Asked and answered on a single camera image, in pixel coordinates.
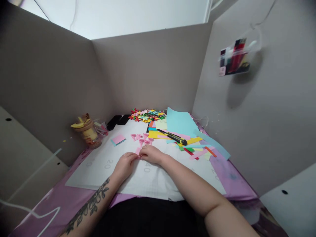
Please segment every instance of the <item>pink fabric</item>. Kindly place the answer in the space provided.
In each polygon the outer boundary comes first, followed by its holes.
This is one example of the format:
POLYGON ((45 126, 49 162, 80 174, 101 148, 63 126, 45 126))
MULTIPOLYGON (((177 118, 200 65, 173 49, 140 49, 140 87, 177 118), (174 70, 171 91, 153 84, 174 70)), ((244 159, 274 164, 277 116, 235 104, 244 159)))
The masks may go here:
MULTIPOLYGON (((207 134, 199 124, 197 125, 203 133, 207 134)), ((66 173, 64 178, 59 181, 33 209, 37 214, 43 215, 56 207, 61 207, 58 215, 45 230, 42 236, 57 236, 72 219, 72 217, 79 211, 79 209, 95 193, 95 190, 65 186, 66 181, 91 151, 92 150, 85 149, 74 162, 71 169, 66 173)), ((236 170, 233 164, 229 160, 225 160, 225 158, 216 149, 213 149, 212 151, 217 155, 217 157, 215 158, 214 156, 211 156, 210 162, 226 190, 227 194, 224 196, 233 201, 253 200, 258 198, 257 194, 251 189, 249 184, 236 170)), ((140 198, 140 196, 131 194, 116 194, 109 208, 133 197, 140 198)), ((10 236, 37 236, 47 225, 53 215, 54 213, 42 219, 36 219, 30 215, 10 234, 10 236)))

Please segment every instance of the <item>pile of paper stars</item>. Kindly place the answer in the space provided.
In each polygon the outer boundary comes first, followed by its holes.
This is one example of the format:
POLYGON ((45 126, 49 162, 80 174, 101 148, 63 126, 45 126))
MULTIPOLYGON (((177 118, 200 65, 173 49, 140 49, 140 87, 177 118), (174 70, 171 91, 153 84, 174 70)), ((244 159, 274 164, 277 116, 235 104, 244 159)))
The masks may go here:
POLYGON ((144 123, 157 121, 158 119, 166 118, 166 114, 156 110, 143 110, 138 111, 136 108, 131 110, 132 115, 129 117, 137 122, 142 121, 144 123))

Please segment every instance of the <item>sticky note pad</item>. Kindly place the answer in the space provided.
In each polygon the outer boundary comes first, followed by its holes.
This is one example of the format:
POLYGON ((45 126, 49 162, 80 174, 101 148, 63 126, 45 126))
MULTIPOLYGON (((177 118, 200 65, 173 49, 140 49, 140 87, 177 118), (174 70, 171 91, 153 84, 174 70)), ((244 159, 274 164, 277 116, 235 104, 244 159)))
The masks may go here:
POLYGON ((111 142, 114 144, 114 146, 124 142, 126 138, 123 135, 118 135, 115 138, 111 139, 111 142))

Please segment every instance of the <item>cable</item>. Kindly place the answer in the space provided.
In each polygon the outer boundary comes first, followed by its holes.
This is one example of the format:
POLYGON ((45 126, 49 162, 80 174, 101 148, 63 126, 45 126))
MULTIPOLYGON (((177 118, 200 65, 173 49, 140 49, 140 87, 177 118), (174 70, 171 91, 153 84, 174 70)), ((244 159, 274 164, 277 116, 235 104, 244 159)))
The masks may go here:
POLYGON ((38 214, 36 214, 34 211, 32 211, 31 209, 27 208, 27 207, 24 207, 24 206, 20 206, 20 205, 15 205, 15 204, 11 204, 11 203, 8 203, 6 201, 3 201, 0 199, 0 203, 2 203, 3 205, 6 205, 6 206, 10 206, 10 207, 15 207, 15 208, 19 208, 19 209, 22 209, 24 211, 27 211, 29 213, 31 213, 33 216, 35 216, 37 219, 40 219, 40 218, 43 218, 43 217, 46 217, 48 216, 49 214, 53 213, 54 211, 56 211, 55 215, 53 216, 53 218, 49 221, 49 223, 45 226, 45 228, 38 234, 37 237, 40 237, 43 232, 47 229, 47 227, 51 224, 51 222, 55 219, 55 217, 57 216, 59 210, 60 210, 60 207, 56 207, 54 210, 40 216, 38 214))
POLYGON ((73 14, 73 19, 72 22, 69 26, 69 29, 71 30, 71 27, 73 25, 73 23, 75 22, 76 16, 77 16, 77 7, 78 7, 78 0, 75 0, 75 13, 73 14))
POLYGON ((34 2, 38 5, 38 7, 41 9, 41 11, 44 13, 44 15, 46 16, 45 12, 43 11, 43 9, 39 6, 39 4, 37 3, 36 0, 34 0, 34 2))
POLYGON ((268 11, 268 14, 267 14, 266 17, 263 19, 262 22, 256 23, 254 26, 252 25, 252 23, 250 23, 250 27, 251 27, 253 30, 255 29, 256 26, 261 25, 261 24, 268 18, 268 16, 270 15, 270 12, 271 12, 271 10, 272 10, 272 8, 274 7, 274 5, 275 5, 276 2, 277 2, 277 0, 274 0, 274 2, 272 3, 272 5, 271 5, 271 7, 270 7, 270 10, 268 11))

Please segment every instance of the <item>yellow paper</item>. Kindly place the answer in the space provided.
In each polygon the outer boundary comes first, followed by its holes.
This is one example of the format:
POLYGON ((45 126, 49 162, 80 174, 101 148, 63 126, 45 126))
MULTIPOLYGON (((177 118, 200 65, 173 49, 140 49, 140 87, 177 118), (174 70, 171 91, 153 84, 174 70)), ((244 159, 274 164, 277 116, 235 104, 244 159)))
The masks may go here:
POLYGON ((203 140, 203 139, 197 137, 197 138, 191 138, 190 140, 187 140, 187 142, 188 142, 188 145, 190 145, 190 144, 192 144, 192 143, 195 143, 195 142, 198 142, 198 141, 201 141, 201 140, 203 140))
POLYGON ((167 130, 167 120, 166 119, 158 119, 155 124, 156 124, 156 129, 167 130))
POLYGON ((149 138, 171 140, 171 138, 169 138, 169 137, 167 137, 167 136, 166 136, 166 137, 163 137, 163 138, 159 138, 158 135, 165 136, 165 134, 163 134, 163 133, 161 133, 161 132, 159 132, 159 131, 149 131, 148 133, 149 133, 149 135, 148 135, 149 138))

